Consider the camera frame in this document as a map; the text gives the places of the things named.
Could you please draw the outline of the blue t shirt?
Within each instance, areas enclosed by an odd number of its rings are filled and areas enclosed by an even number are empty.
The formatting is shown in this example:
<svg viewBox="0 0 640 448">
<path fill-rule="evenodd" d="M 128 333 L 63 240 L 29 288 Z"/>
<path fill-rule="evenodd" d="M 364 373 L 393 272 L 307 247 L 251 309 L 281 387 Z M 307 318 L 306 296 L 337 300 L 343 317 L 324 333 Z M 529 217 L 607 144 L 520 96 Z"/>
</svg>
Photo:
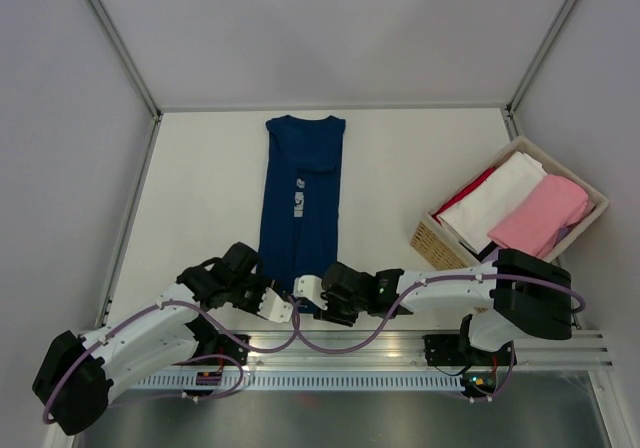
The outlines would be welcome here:
<svg viewBox="0 0 640 448">
<path fill-rule="evenodd" d="M 262 273 L 293 293 L 302 275 L 337 261 L 346 121 L 285 115 L 265 123 L 268 164 L 259 234 Z"/>
</svg>

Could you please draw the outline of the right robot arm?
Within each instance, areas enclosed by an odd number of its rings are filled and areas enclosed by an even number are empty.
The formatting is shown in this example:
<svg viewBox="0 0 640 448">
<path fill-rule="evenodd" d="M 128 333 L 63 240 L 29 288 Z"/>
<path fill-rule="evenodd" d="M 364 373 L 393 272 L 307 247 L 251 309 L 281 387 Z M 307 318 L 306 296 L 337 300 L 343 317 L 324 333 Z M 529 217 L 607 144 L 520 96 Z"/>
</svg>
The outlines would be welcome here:
<svg viewBox="0 0 640 448">
<path fill-rule="evenodd" d="M 470 309 L 456 339 L 469 364 L 518 339 L 570 339 L 573 313 L 584 306 L 568 271 L 515 249 L 479 265 L 431 273 L 395 268 L 369 274 L 336 262 L 310 281 L 315 318 L 343 326 L 353 326 L 362 313 L 389 321 Z"/>
</svg>

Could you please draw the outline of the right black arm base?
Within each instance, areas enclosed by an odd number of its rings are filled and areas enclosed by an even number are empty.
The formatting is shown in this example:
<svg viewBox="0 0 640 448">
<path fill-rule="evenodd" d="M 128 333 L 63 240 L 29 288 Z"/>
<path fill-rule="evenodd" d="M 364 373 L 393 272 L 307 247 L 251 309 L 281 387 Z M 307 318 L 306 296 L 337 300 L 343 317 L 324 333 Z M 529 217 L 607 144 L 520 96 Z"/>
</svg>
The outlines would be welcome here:
<svg viewBox="0 0 640 448">
<path fill-rule="evenodd" d="M 513 353 L 510 343 L 497 351 L 486 351 L 456 334 L 424 335 L 423 343 L 427 365 L 438 368 L 508 366 Z"/>
</svg>

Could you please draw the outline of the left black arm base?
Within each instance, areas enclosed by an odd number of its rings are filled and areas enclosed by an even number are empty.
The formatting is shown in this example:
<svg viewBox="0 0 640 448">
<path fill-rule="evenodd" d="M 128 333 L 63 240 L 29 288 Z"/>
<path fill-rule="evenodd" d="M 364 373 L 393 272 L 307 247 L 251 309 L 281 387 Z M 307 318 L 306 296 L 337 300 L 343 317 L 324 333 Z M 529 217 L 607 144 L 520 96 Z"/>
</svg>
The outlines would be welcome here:
<svg viewBox="0 0 640 448">
<path fill-rule="evenodd" d="M 243 341 L 243 343 L 248 343 L 250 341 L 250 337 L 247 335 L 239 335 L 239 338 Z M 212 354 L 227 355 L 233 358 L 235 361 L 239 362 L 242 366 L 245 366 L 248 358 L 248 353 L 249 350 L 231 340 L 227 335 L 217 334 L 212 338 L 209 338 L 207 341 L 200 342 L 193 356 L 199 357 Z M 228 360 L 220 358 L 201 360 L 196 362 L 196 364 L 209 364 L 210 366 L 217 367 L 232 365 Z"/>
</svg>

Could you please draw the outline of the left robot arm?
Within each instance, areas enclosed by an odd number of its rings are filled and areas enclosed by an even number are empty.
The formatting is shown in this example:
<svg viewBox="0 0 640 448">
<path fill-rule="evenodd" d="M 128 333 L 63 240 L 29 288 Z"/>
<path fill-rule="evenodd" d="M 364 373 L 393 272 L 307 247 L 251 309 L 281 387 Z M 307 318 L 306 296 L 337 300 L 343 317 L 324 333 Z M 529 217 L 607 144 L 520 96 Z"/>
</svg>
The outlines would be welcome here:
<svg viewBox="0 0 640 448">
<path fill-rule="evenodd" d="M 226 354 L 230 335 L 205 313 L 231 304 L 256 315 L 276 281 L 256 251 L 237 242 L 223 257 L 186 268 L 149 306 L 95 331 L 53 339 L 32 385 L 45 424 L 75 435 L 130 386 L 170 365 Z"/>
</svg>

